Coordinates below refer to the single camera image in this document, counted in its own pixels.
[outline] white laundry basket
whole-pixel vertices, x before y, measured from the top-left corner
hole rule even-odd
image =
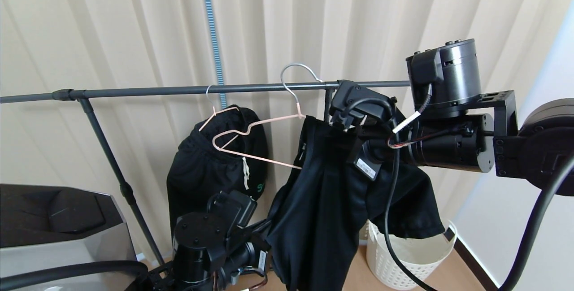
[[[404,239],[390,235],[391,245],[396,256],[417,278],[423,280],[436,269],[449,254],[457,241],[457,228],[449,222],[455,236],[449,242],[443,234],[425,239]],[[373,274],[387,287],[396,290],[410,290],[416,287],[403,271],[396,266],[385,244],[385,236],[377,226],[369,225],[369,240],[367,240],[367,264]]]

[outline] hanger hook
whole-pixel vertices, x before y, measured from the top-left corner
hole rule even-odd
[[[303,67],[305,69],[307,69],[313,76],[313,78],[315,78],[316,81],[320,82],[320,83],[324,83],[324,81],[321,80],[321,78],[317,77],[317,75],[313,72],[313,70],[311,70],[311,68],[309,68],[308,66],[304,65],[304,64],[299,64],[298,62],[293,63],[293,64],[288,64],[287,66],[285,66],[285,68],[283,68],[283,70],[281,70],[281,84],[283,85],[283,87],[285,87],[285,89],[287,89],[287,91],[289,93],[291,93],[291,95],[293,95],[293,97],[295,97],[295,102],[299,103],[299,99],[297,98],[297,95],[295,95],[295,93],[289,89],[289,87],[287,87],[287,85],[285,84],[285,80],[283,80],[283,73],[285,73],[285,71],[289,68],[289,67],[293,67],[293,66],[299,66],[299,67]]]
[[[213,86],[213,85],[209,85],[207,86],[207,89],[205,90],[205,97],[207,97],[207,100],[209,100],[209,102],[211,103],[211,106],[213,106],[213,110],[215,111],[215,103],[209,98],[209,88]]]

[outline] curtain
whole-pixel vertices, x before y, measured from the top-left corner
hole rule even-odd
[[[278,83],[290,62],[323,80],[406,80],[404,59],[476,39],[482,90],[514,89],[520,107],[570,0],[212,0],[226,84]],[[1,94],[216,84],[204,0],[1,0]],[[287,82],[312,81],[290,69]],[[377,91],[413,111],[408,88]],[[322,117],[324,91],[297,93]],[[261,119],[295,113],[287,92],[232,93]],[[95,113],[163,253],[170,252],[165,179],[179,142],[209,117],[204,95],[92,99]],[[78,103],[3,104],[0,179],[115,196],[138,252],[151,256]],[[268,124],[275,160],[291,162],[300,120]],[[270,165],[257,216],[289,169]],[[453,218],[479,174],[425,168]]]

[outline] rack leg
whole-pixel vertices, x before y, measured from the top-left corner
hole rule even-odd
[[[325,110],[323,111],[323,121],[329,123],[329,107],[333,100],[333,89],[325,89]]]
[[[113,152],[109,147],[109,144],[106,140],[106,136],[102,131],[102,127],[100,126],[100,123],[96,118],[96,114],[94,113],[94,108],[92,107],[92,104],[88,99],[78,99],[78,101],[80,102],[82,108],[84,109],[84,112],[88,116],[88,120],[90,120],[90,125],[92,125],[94,133],[98,137],[98,141],[100,142],[100,145],[104,150],[104,154],[106,154],[106,158],[109,162],[109,165],[111,165],[113,173],[115,174],[117,181],[119,182],[119,190],[121,191],[123,197],[126,199],[128,205],[130,205],[131,211],[134,213],[135,219],[138,221],[139,227],[142,229],[143,234],[149,246],[152,248],[153,254],[156,256],[158,263],[160,265],[164,265],[165,264],[164,258],[161,256],[160,250],[159,248],[157,248],[156,242],[153,240],[152,233],[149,231],[144,216],[142,215],[135,201],[133,189],[131,189],[129,183],[127,183],[127,181],[124,179],[122,171],[120,170],[119,165],[115,160],[115,156],[113,156]]]

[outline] black baseboard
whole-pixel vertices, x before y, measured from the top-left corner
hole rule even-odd
[[[447,237],[448,240],[451,240],[451,238],[453,238],[454,236],[454,233],[449,228],[447,232],[444,233],[444,235]],[[459,239],[457,239],[457,241],[455,242],[455,250],[457,251],[459,256],[461,256],[463,261],[465,261],[465,264],[472,271],[472,274],[476,276],[476,279],[478,279],[478,281],[480,282],[480,284],[482,284],[482,287],[484,287],[486,291],[498,290],[496,284],[494,284],[494,282],[492,281],[492,279],[490,279],[488,274],[486,274],[482,266],[478,264],[478,261],[474,258],[474,256],[472,256],[472,254],[468,251],[466,246]]]

